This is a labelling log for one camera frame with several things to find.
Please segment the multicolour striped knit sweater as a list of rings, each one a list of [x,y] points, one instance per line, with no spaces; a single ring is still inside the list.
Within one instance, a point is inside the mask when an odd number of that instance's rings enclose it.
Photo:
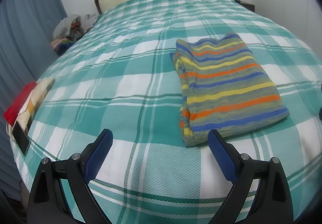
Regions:
[[[170,57],[181,83],[180,128],[186,147],[206,142],[213,129],[232,137],[290,114],[276,85],[236,33],[195,43],[178,39]]]

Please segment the cream orange patterned folded cloth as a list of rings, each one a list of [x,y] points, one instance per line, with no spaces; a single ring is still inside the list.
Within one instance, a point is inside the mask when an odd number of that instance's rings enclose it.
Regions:
[[[52,77],[44,78],[37,82],[36,87],[32,90],[26,102],[21,107],[15,123],[18,122],[26,134],[29,131],[32,120],[35,117],[39,106],[45,99],[49,90],[52,88],[54,82],[55,80]],[[8,123],[6,124],[6,132],[11,139],[14,138],[12,135],[14,125],[10,126]]]

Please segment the red folded garment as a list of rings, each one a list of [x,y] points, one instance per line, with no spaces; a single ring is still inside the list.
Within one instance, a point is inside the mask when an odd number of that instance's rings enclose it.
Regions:
[[[8,107],[4,112],[3,117],[10,126],[14,125],[21,107],[24,105],[28,96],[30,95],[32,90],[36,87],[36,85],[37,83],[35,81],[32,81],[27,85],[25,85],[22,91],[19,93],[19,95],[14,99],[11,106]]]

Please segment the dark bedside table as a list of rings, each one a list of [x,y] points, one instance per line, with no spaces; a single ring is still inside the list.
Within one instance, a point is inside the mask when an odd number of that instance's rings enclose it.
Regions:
[[[235,0],[235,2],[238,3],[239,5],[243,6],[247,10],[250,10],[251,12],[255,13],[255,5],[253,5],[251,3],[243,2],[241,0]]]

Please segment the pile of clothes by bed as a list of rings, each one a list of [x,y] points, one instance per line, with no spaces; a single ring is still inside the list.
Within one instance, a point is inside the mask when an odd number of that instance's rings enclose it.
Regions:
[[[61,56],[83,35],[80,16],[77,14],[69,15],[56,26],[52,34],[51,46],[54,52]]]

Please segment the blue grey curtain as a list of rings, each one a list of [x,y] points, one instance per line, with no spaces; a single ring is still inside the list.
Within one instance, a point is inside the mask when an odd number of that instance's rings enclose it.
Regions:
[[[58,58],[52,34],[66,16],[61,0],[1,0],[1,113]]]

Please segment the black smartphone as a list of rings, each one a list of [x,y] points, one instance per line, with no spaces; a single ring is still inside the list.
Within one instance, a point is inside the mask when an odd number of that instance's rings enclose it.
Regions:
[[[12,135],[22,154],[26,155],[30,145],[30,140],[18,122],[16,122],[13,127]]]

